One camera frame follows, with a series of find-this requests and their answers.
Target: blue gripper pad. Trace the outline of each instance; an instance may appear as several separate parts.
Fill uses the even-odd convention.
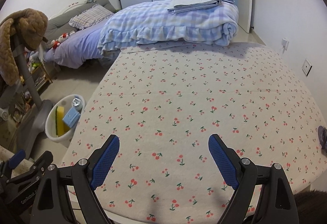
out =
[[[93,178],[90,186],[93,190],[101,186],[119,151],[119,138],[115,135],[99,161],[93,168]]]
[[[9,160],[8,160],[8,166],[10,169],[15,169],[20,162],[23,161],[25,158],[26,154],[23,149],[19,150],[15,155],[13,155]]]
[[[214,158],[214,161],[216,162],[216,165],[226,184],[236,190],[239,185],[236,177],[236,169],[214,135],[209,137],[208,145],[209,151]]]

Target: trash can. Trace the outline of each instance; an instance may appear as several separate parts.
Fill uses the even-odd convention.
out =
[[[79,98],[83,102],[83,108],[82,113],[85,109],[86,102],[84,98],[80,95],[73,94],[64,97],[62,100],[60,100],[50,111],[50,114],[48,115],[48,118],[45,122],[45,134],[46,136],[53,142],[61,143],[65,147],[69,147],[70,141],[73,138],[75,129],[77,124],[73,128],[71,128],[68,132],[63,134],[62,136],[58,137],[56,134],[56,108],[61,106],[65,108],[65,114],[69,111],[69,109],[72,107],[72,101],[74,98]]]

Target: bed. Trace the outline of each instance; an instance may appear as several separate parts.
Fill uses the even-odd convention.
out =
[[[70,32],[74,31],[75,34],[72,34],[71,37],[64,41],[55,50],[50,49],[47,51],[43,56],[44,62],[55,62],[56,64],[76,69],[79,68],[86,60],[104,58],[98,52],[97,45],[99,42],[101,29],[104,27],[108,19],[105,19],[98,24],[83,30],[78,30],[71,27],[68,22],[74,16],[81,14],[87,9],[90,9],[95,4],[100,4],[111,12],[115,12],[116,9],[111,5],[109,0],[97,0],[96,3],[87,3],[83,5],[81,5],[81,3],[77,4],[79,5],[77,8],[68,8],[63,10],[61,14],[52,17],[49,20],[48,28],[45,33],[45,37],[49,40],[49,45],[46,48],[52,47],[50,42],[58,39],[58,37],[60,37],[63,33],[69,34]],[[107,55],[106,60],[113,62],[118,57],[119,52],[120,51],[110,52]]]
[[[111,219],[217,223],[233,189],[210,155],[211,134],[255,164],[280,163],[297,193],[327,168],[319,125],[326,123],[309,90],[265,46],[140,45],[122,48],[58,165],[88,158],[116,134],[119,154],[96,190]]]

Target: brown fabric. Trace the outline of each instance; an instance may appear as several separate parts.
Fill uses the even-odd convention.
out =
[[[29,50],[36,50],[44,37],[48,18],[40,11],[25,9],[5,18],[0,24],[0,75],[12,86],[18,79],[18,68],[10,48],[10,37],[18,34]]]

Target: baseboard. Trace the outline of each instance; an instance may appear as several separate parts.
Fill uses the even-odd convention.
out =
[[[257,33],[253,29],[251,29],[251,34],[253,35],[255,40],[258,41],[259,44],[266,46],[266,44],[262,41],[262,39],[257,35]]]

